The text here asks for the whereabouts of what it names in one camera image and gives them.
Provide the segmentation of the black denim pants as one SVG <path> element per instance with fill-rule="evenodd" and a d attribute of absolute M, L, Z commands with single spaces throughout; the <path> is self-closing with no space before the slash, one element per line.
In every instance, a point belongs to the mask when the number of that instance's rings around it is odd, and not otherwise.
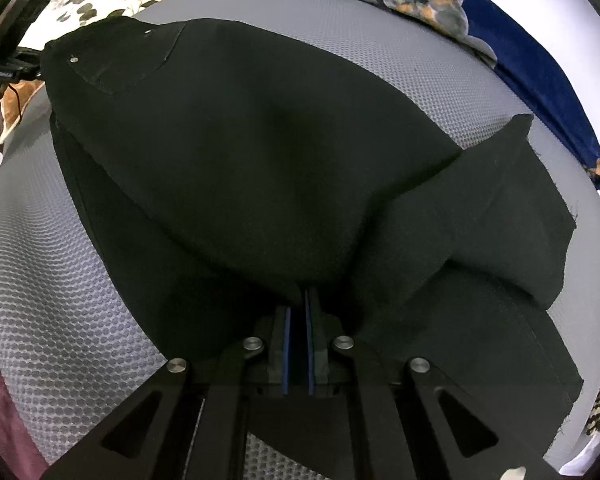
<path fill-rule="evenodd" d="M 576 224 L 517 115 L 461 148 L 364 68 L 239 22 L 107 18 L 46 44 L 58 162 L 111 281 L 210 370 L 290 313 L 423 356 L 544 453 L 582 380 L 548 315 Z"/>

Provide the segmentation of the grey mesh mattress cover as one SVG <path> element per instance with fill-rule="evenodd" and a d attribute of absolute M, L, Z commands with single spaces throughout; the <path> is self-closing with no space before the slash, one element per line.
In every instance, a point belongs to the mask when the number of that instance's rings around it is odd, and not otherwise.
<path fill-rule="evenodd" d="M 166 0 L 134 20 L 239 22 L 338 55 L 405 94 L 461 148 L 517 115 L 531 117 L 529 143 L 576 224 L 562 290 L 548 308 L 582 380 L 553 443 L 539 453 L 559 474 L 600 388 L 600 198 L 544 122 L 455 42 L 355 0 Z M 41 56 L 42 92 L 0 167 L 0 369 L 52 466 L 174 358 L 132 317 L 76 210 L 54 148 Z M 279 311 L 283 383 L 276 396 L 250 399 L 238 479 L 257 478 L 260 464 L 269 474 L 302 466 L 309 479 L 355 479 L 343 400 L 312 393 L 310 371 L 306 385 L 291 385 L 290 313 Z"/>

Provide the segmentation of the blue floral blanket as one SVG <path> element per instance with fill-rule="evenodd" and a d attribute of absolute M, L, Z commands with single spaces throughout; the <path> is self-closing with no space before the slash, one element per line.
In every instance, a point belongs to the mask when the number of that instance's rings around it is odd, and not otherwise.
<path fill-rule="evenodd" d="M 600 194 L 600 142 L 566 74 L 491 0 L 360 0 L 411 18 L 472 52 L 550 129 Z"/>

